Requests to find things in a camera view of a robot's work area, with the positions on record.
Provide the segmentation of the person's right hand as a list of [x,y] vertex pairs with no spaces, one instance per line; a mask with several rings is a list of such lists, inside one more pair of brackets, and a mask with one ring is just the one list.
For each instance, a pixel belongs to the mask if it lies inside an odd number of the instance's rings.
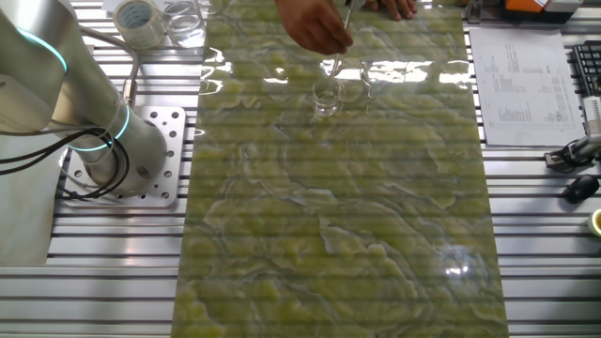
[[353,39],[332,0],[275,0],[286,33],[302,48],[344,54]]

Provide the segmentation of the person's left hand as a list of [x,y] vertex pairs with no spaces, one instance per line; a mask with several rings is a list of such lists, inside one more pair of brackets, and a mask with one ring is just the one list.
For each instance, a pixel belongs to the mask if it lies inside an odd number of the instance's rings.
[[374,11],[386,8],[395,21],[410,20],[418,11],[414,0],[367,0],[365,5]]

